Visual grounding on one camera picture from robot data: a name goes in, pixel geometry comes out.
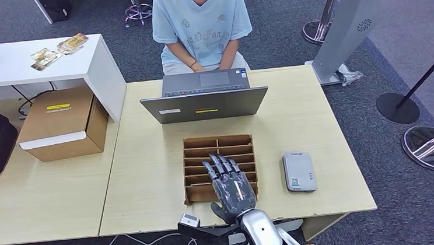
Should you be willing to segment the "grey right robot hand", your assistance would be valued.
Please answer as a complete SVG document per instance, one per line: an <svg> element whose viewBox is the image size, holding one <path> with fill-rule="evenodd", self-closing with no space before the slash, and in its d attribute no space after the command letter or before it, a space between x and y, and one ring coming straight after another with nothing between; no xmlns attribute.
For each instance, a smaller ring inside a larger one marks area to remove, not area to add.
<svg viewBox="0 0 434 245"><path fill-rule="evenodd" d="M212 163L203 161L219 203L210 205L212 212L232 225L242 213L255 208L256 194L239 165L225 156L210 153Z"/></svg>

